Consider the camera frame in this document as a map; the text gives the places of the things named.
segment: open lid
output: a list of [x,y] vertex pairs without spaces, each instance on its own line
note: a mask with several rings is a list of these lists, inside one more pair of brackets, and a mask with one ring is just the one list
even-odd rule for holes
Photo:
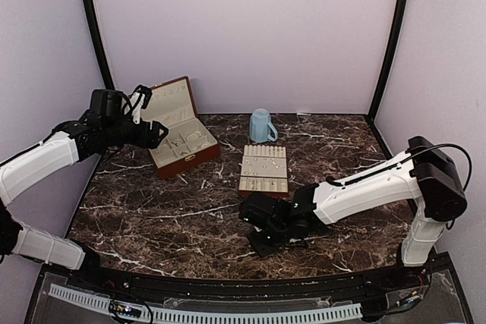
[[145,121],[159,121],[166,127],[197,117],[189,77],[155,85],[149,105],[142,110],[141,117]]

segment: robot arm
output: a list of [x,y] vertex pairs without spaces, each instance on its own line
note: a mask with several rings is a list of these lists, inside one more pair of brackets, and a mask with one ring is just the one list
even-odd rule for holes
[[90,108],[79,121],[61,123],[45,140],[0,164],[0,255],[15,253],[69,269],[81,267],[81,247],[13,220],[5,207],[50,174],[103,154],[110,146],[157,148],[169,130],[158,121],[140,119],[151,95],[143,86],[131,99],[115,90],[94,90]]
[[240,218],[257,226],[252,247],[261,256],[290,239],[302,239],[323,223],[398,200],[413,199],[418,207],[401,247],[404,266],[422,266],[448,221],[467,207],[453,160],[423,137],[393,159],[337,181],[328,179],[296,191],[291,203],[253,193],[243,202]]

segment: small tray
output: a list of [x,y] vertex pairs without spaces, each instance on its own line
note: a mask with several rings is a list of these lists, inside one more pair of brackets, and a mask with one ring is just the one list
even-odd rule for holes
[[273,197],[287,197],[287,153],[281,146],[245,146],[238,194],[261,191]]

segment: beige organizer tray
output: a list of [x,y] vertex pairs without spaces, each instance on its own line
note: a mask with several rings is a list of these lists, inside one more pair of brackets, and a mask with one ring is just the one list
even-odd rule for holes
[[179,160],[191,161],[198,153],[218,144],[197,118],[187,77],[154,87],[141,117],[145,121],[159,121],[169,129],[168,137],[159,147],[150,150],[157,168]]
[[285,147],[245,146],[238,192],[247,195],[252,191],[275,196],[289,193]]
[[157,167],[160,168],[179,159],[186,159],[188,156],[216,144],[216,139],[200,120],[191,118],[170,127],[168,137],[150,153]]

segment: marble table surface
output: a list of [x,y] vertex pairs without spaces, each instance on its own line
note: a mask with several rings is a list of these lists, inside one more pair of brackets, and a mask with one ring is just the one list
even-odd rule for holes
[[[300,278],[390,266],[412,221],[407,202],[377,207],[314,232],[308,248],[260,258],[253,229],[238,219],[237,194],[249,115],[201,115],[221,157],[168,180],[146,150],[126,146],[102,162],[68,237],[98,252],[105,267],[184,278]],[[291,195],[300,186],[341,178],[384,160],[362,116],[274,115],[287,147]]]

